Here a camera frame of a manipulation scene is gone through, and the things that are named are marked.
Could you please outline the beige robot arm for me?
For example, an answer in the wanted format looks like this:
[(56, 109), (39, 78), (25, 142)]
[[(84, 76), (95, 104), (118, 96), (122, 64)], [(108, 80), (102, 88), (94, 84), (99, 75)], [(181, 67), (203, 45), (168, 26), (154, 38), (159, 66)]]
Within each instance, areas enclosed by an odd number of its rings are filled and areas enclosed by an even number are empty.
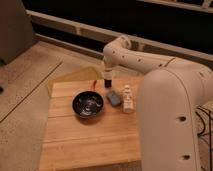
[(213, 100), (213, 70), (175, 56), (133, 51), (122, 35), (103, 48), (105, 71), (144, 74), (136, 94), (142, 171), (201, 171), (195, 110)]

